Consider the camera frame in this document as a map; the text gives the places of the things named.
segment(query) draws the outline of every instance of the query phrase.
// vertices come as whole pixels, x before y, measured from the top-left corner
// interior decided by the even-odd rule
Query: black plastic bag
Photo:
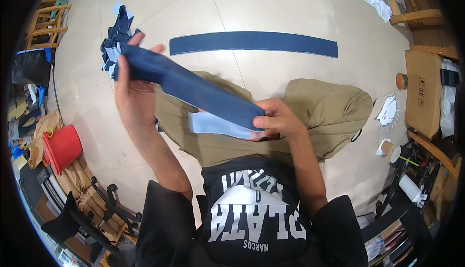
[[[15,55],[12,82],[24,86],[37,84],[48,86],[50,63],[44,50],[35,50]]]

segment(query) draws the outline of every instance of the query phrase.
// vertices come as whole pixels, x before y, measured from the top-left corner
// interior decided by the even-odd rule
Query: black t-shirt
[[[137,266],[367,266],[347,196],[310,221],[298,211],[294,170],[276,160],[238,158],[204,168],[202,176],[206,207],[198,230],[188,199],[149,183]]]

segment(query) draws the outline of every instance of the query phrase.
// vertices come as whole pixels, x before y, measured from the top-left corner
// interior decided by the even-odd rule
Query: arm
[[[144,35],[137,33],[128,42],[138,45]],[[151,49],[160,53],[162,45]],[[115,102],[129,137],[154,172],[161,186],[182,193],[192,201],[192,187],[170,148],[155,128],[154,84],[130,80],[129,64],[123,55],[118,58],[119,77],[115,84]]]
[[[257,106],[268,116],[256,117],[253,125],[266,129],[264,135],[281,133],[286,136],[294,162],[297,190],[313,217],[328,201],[325,182],[306,127],[278,98],[259,101]]]

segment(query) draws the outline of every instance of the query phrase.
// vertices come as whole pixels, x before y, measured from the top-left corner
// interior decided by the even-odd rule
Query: red bucket
[[[54,173],[61,176],[61,171],[82,153],[81,141],[73,125],[49,131],[42,134],[44,157]]]

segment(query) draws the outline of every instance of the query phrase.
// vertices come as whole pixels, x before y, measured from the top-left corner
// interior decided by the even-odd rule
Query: paper towel roll
[[[408,177],[404,175],[399,181],[400,188],[407,194],[412,202],[417,202],[421,197],[421,190],[418,186]]]

